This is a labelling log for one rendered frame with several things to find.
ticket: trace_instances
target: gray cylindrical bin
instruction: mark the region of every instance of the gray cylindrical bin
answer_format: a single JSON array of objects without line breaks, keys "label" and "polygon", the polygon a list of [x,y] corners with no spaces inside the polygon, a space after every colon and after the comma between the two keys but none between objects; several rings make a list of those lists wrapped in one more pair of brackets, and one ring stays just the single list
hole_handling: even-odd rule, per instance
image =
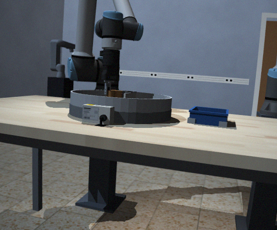
[{"label": "gray cylindrical bin", "polygon": [[72,90],[70,92],[69,114],[82,118],[84,104],[114,106],[116,124],[152,124],[166,122],[172,115],[172,97],[123,91],[123,98],[103,96],[103,90]]}]

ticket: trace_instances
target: dark gray wall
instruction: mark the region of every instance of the dark gray wall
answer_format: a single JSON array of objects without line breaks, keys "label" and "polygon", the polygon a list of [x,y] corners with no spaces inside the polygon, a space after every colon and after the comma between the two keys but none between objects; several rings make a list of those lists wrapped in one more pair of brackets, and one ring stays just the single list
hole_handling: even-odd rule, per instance
[{"label": "dark gray wall", "polygon": [[[249,85],[121,76],[119,88],[165,94],[173,107],[205,106],[251,115],[263,12],[277,13],[277,0],[130,0],[140,41],[123,41],[120,69],[246,78]],[[96,21],[115,10],[111,0],[97,1]],[[65,0],[63,39],[75,43],[78,0]],[[101,39],[94,37],[99,56]],[[69,52],[63,53],[67,65]],[[75,89],[94,83],[75,82]]]},{"label": "dark gray wall", "polygon": [[51,39],[61,39],[64,1],[0,0],[0,98],[46,95]]}]

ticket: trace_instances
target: black table leg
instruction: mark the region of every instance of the black table leg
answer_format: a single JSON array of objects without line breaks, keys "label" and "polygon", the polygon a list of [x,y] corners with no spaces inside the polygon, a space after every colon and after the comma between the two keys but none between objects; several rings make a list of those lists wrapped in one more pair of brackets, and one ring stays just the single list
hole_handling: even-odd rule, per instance
[{"label": "black table leg", "polygon": [[33,210],[43,208],[43,150],[32,148]]},{"label": "black table leg", "polygon": [[247,216],[235,216],[237,230],[277,230],[277,185],[252,183]]},{"label": "black table leg", "polygon": [[126,198],[126,195],[115,193],[116,167],[116,161],[90,157],[89,191],[76,205],[114,213]]}]

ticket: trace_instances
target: table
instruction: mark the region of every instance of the table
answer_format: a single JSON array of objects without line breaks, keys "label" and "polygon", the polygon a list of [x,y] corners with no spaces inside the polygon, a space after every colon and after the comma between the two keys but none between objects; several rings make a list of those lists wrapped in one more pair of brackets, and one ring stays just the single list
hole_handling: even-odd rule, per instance
[{"label": "table", "polygon": [[187,123],[172,109],[163,124],[83,125],[69,99],[0,98],[0,142],[33,148],[33,210],[42,208],[42,150],[90,157],[89,191],[76,205],[114,212],[117,161],[253,181],[247,216],[237,230],[277,229],[277,119],[233,115],[236,128]]}]

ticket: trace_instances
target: brown door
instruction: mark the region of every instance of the brown door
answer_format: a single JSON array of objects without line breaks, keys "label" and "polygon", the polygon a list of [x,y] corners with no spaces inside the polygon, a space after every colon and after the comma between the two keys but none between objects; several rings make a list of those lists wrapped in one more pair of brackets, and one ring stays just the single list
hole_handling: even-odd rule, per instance
[{"label": "brown door", "polygon": [[277,59],[277,21],[267,21],[265,31],[264,52],[262,60],[262,71],[260,91],[258,99],[258,111],[260,111],[266,92],[267,73],[270,68],[276,65]]}]

